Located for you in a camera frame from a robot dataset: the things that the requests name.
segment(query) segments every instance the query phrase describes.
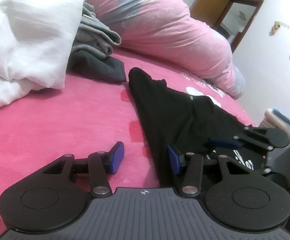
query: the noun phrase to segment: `black circular pad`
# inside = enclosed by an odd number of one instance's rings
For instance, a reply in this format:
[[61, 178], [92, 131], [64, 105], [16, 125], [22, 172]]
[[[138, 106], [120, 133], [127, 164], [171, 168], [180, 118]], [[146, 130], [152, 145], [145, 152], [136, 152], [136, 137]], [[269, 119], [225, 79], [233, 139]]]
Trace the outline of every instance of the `black circular pad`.
[[32, 209], [43, 209], [55, 204], [58, 197], [58, 193], [53, 189], [38, 187], [26, 191], [21, 197], [21, 202]]
[[237, 205], [252, 209], [261, 208], [269, 202], [269, 196], [265, 191], [252, 187], [234, 191], [232, 198]]
[[290, 195], [286, 190], [251, 170], [230, 174], [226, 161], [222, 167], [223, 180], [205, 194], [205, 206], [216, 221], [245, 232], [284, 226], [290, 216]]
[[0, 215], [7, 228], [42, 233], [61, 228], [83, 213], [84, 191], [62, 174], [35, 174], [0, 196]]
[[269, 139], [270, 145], [274, 148], [284, 148], [290, 142], [287, 133], [279, 128], [269, 129], [266, 137]]

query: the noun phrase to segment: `ridged surface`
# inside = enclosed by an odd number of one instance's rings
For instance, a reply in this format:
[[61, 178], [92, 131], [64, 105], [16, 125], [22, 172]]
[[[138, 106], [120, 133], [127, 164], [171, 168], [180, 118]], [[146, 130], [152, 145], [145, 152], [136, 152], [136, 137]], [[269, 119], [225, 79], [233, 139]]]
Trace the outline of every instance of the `ridged surface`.
[[171, 188], [146, 190], [118, 188], [114, 195], [92, 201], [66, 228], [44, 235], [9, 230], [0, 240], [290, 240], [282, 229], [232, 231], [206, 215], [198, 201], [180, 198]]

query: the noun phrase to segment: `dark gray cloth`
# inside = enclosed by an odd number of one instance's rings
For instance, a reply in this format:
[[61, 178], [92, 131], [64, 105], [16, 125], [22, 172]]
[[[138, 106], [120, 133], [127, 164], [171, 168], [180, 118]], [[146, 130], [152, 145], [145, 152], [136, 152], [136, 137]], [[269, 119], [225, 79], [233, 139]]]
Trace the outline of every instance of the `dark gray cloth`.
[[70, 55], [67, 68], [88, 79], [98, 79], [112, 83], [126, 82], [123, 62], [114, 57], [99, 60], [90, 51], [83, 49]]

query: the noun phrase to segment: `pink bedsheet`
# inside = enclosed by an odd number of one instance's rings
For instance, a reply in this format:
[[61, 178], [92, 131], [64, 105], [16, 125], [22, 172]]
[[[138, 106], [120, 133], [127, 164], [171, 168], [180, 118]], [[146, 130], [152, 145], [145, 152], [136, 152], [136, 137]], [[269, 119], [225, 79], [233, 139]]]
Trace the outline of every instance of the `pink bedsheet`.
[[[230, 96], [171, 63], [125, 51], [113, 56], [125, 63], [126, 73], [137, 66], [153, 79], [165, 79], [175, 90], [209, 95], [244, 124], [254, 124]], [[110, 150], [117, 141], [124, 142], [125, 157], [118, 173], [109, 177], [112, 189], [158, 187], [128, 84], [107, 84], [69, 74], [62, 91], [29, 94], [0, 108], [0, 194], [63, 154], [86, 158], [89, 153]], [[0, 218], [0, 234], [4, 230]]]

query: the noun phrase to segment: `gray clothing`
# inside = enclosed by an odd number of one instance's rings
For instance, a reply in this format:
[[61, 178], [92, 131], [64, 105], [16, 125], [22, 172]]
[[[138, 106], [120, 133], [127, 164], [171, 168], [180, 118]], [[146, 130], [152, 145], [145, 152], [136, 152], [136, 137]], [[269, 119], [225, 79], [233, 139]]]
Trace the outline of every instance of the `gray clothing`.
[[104, 59], [112, 54], [114, 45], [120, 45], [119, 34], [111, 31], [96, 18], [94, 6], [84, 2], [82, 17], [72, 45], [72, 53], [83, 49], [97, 59]]

